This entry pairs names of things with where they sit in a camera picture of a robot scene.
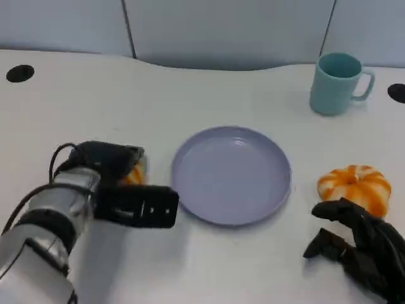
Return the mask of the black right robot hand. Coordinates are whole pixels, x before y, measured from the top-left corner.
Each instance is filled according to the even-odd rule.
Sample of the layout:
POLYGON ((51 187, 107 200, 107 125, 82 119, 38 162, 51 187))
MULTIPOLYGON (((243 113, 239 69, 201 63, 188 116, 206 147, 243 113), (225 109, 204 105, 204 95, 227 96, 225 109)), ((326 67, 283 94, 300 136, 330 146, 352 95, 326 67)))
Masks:
POLYGON ((304 258, 321 255, 338 262, 349 277, 387 303, 404 303, 404 238, 391 224, 345 198, 319 202, 311 214, 350 228, 355 245, 321 228, 304 258))

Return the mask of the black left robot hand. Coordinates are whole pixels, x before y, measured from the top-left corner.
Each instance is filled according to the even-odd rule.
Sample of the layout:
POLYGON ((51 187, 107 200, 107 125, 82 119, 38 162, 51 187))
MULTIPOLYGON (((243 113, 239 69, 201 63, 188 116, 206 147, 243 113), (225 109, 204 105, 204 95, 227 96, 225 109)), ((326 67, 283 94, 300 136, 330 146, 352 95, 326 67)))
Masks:
POLYGON ((99 173, 104 182, 117 184, 146 183, 147 158, 140 146, 86 141, 74 149, 67 161, 59 166, 68 170, 87 167, 99 173))

